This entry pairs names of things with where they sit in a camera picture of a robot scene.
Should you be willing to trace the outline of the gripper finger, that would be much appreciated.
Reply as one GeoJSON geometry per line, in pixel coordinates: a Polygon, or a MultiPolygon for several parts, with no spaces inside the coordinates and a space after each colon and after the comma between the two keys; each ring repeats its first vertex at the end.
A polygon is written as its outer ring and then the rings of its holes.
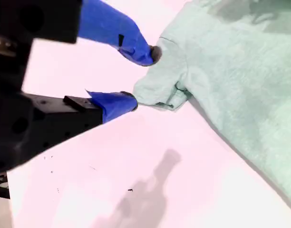
{"type": "Polygon", "coordinates": [[[152,66],[162,56],[161,48],[149,45],[129,16],[101,0],[83,1],[78,36],[110,45],[139,66],[152,66]]]}
{"type": "Polygon", "coordinates": [[[33,96],[33,153],[56,146],[138,108],[128,92],[89,92],[89,98],[33,96]]]}

